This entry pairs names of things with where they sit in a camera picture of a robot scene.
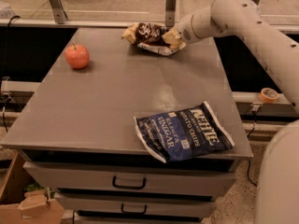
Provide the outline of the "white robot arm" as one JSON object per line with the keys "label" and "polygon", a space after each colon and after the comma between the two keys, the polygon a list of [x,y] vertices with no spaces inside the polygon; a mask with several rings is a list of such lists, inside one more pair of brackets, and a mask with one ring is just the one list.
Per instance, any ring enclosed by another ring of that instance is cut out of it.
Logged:
{"label": "white robot arm", "polygon": [[[174,25],[163,40],[182,49],[208,37],[228,36],[237,46],[224,58],[252,85],[268,75],[299,112],[298,43],[264,21],[250,0],[213,0]],[[299,122],[275,134],[263,155],[254,224],[299,224]]]}

